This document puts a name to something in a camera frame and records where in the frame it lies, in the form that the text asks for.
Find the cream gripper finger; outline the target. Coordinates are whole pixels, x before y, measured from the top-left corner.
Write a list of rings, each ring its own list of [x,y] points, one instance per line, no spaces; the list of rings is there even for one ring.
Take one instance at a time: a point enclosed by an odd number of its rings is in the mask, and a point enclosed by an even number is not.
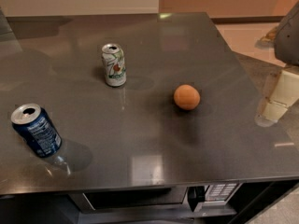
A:
[[[255,122],[261,127],[276,124],[299,99],[299,66],[270,73],[263,86]]]

